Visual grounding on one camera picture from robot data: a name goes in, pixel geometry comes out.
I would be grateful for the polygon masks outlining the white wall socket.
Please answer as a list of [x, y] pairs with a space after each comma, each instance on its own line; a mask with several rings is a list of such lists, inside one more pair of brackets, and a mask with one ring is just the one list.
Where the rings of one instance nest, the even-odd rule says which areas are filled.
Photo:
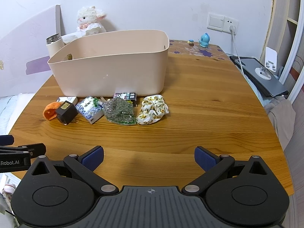
[[238, 20], [231, 17], [224, 17], [224, 24], [222, 31], [226, 33], [233, 33], [235, 35], [237, 33], [238, 26], [239, 26]]

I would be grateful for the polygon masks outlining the white wall switch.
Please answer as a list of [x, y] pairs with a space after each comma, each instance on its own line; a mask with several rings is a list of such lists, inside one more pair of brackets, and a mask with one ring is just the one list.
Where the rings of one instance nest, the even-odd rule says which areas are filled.
[[208, 13], [207, 28], [211, 30], [223, 31], [225, 17], [223, 15]]

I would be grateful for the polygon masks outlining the white wardrobe shelf unit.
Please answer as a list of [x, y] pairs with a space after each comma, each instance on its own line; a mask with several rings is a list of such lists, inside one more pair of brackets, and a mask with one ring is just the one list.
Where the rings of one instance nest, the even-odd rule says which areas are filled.
[[277, 52], [275, 74], [294, 102], [303, 91], [303, 0], [273, 0], [262, 63], [267, 47]]

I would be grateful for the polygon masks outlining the white plush lamb toy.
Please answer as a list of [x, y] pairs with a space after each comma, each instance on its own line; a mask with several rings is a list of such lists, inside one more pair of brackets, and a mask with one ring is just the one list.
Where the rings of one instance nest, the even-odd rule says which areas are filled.
[[101, 23], [106, 16], [107, 14], [103, 10], [96, 9], [95, 6], [82, 7], [77, 12], [76, 32], [63, 35], [64, 44], [69, 44], [84, 36], [107, 32]]

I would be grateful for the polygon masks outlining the black colourful card box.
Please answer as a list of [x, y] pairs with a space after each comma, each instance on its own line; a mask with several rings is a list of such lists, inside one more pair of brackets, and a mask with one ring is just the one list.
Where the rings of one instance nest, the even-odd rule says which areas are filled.
[[114, 98], [122, 98], [123, 100], [132, 102], [133, 106], [137, 106], [137, 93], [115, 93]]

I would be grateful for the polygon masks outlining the clear bag of dried herbs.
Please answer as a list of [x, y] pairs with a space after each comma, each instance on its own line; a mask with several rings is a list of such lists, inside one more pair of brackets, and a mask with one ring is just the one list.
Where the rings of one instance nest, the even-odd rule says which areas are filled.
[[103, 103], [103, 113], [107, 120], [118, 125], [135, 125], [135, 115], [131, 101], [116, 97]]

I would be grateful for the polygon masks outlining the floral purple table mat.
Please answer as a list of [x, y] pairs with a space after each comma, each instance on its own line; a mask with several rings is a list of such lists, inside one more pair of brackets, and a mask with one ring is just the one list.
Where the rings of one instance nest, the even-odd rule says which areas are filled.
[[218, 45], [213, 44], [209, 44], [207, 48], [203, 48], [198, 42], [194, 42], [194, 46], [190, 46], [187, 41], [170, 40], [169, 52], [180, 55], [209, 57], [217, 60], [229, 60], [228, 55]]

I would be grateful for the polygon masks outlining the orange fabric pouch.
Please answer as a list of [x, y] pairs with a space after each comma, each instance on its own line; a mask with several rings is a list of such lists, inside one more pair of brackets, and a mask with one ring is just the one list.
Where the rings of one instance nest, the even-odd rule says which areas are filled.
[[43, 111], [43, 116], [46, 120], [53, 120], [54, 118], [57, 117], [56, 110], [61, 106], [62, 102], [52, 102], [48, 104], [44, 111]]

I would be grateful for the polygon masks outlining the purple white headboard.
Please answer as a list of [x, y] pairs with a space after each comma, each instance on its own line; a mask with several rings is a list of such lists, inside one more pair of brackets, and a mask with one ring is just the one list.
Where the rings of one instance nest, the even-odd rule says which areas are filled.
[[1, 39], [1, 97], [35, 93], [52, 75], [46, 38], [61, 33], [60, 5], [42, 11]]

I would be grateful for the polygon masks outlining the black cube box gold print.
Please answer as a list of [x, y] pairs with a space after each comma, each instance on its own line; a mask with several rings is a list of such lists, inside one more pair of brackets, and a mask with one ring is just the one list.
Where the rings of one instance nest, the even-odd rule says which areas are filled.
[[63, 102], [55, 112], [57, 119], [64, 125], [68, 125], [78, 114], [76, 107], [69, 101]]

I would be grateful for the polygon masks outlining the white phone stand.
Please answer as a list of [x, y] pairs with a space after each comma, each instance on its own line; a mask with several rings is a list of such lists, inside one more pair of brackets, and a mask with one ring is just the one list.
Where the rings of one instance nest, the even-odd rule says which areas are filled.
[[257, 67], [255, 72], [260, 78], [264, 80], [271, 80], [272, 73], [275, 73], [276, 70], [277, 52], [272, 48], [266, 47], [264, 65], [262, 67]]

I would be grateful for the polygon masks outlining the blue white tissue pack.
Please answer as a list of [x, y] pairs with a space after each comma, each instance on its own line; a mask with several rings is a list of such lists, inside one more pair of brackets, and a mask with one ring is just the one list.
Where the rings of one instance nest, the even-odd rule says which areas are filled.
[[78, 104], [76, 110], [81, 114], [90, 124], [94, 124], [104, 116], [103, 102], [96, 97], [86, 97]]

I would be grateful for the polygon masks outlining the white yellow floral scrunchie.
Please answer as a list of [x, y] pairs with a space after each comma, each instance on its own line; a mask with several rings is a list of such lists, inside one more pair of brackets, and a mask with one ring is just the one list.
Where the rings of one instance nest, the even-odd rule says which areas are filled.
[[150, 125], [156, 123], [163, 116], [169, 114], [169, 108], [162, 95], [147, 96], [142, 101], [142, 106], [137, 116], [137, 124]]

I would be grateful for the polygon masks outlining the small white box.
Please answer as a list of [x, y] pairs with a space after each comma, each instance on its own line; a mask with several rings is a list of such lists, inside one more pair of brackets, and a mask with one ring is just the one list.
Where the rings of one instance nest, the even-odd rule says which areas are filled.
[[67, 96], [59, 97], [57, 99], [57, 102], [65, 102], [65, 101], [68, 101], [73, 105], [76, 105], [78, 102], [78, 99], [77, 99], [77, 97], [67, 97]]

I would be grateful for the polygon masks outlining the beige plastic storage bin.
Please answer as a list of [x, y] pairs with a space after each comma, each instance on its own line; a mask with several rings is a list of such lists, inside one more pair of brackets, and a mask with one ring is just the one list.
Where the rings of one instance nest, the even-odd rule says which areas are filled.
[[164, 31], [111, 31], [72, 41], [48, 65], [65, 96], [148, 96], [163, 90], [168, 50]]

